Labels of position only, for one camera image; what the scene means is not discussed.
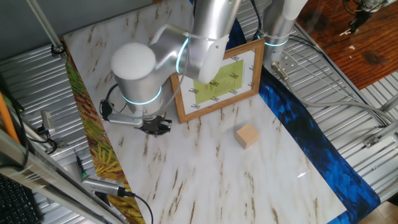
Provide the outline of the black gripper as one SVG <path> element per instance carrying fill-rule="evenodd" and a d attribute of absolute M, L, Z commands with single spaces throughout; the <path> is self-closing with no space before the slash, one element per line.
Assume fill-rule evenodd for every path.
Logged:
<path fill-rule="evenodd" d="M 172 120 L 165 119 L 163 116 L 156 116 L 153 118 L 144 118 L 142 120 L 141 131 L 149 135 L 163 135 L 163 133 L 170 132 L 172 127 Z"/>

